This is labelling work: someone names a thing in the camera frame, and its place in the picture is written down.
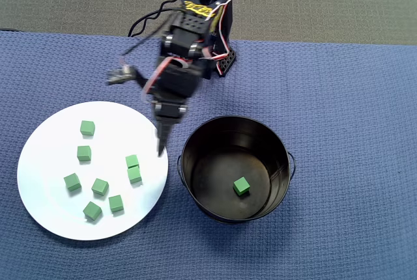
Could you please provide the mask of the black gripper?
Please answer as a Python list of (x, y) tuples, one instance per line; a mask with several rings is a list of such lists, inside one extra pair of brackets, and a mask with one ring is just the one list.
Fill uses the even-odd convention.
[(203, 68), (187, 61), (158, 61), (158, 68), (162, 71), (152, 85), (152, 110), (160, 157), (173, 126), (187, 112), (187, 99), (193, 96), (203, 79)]

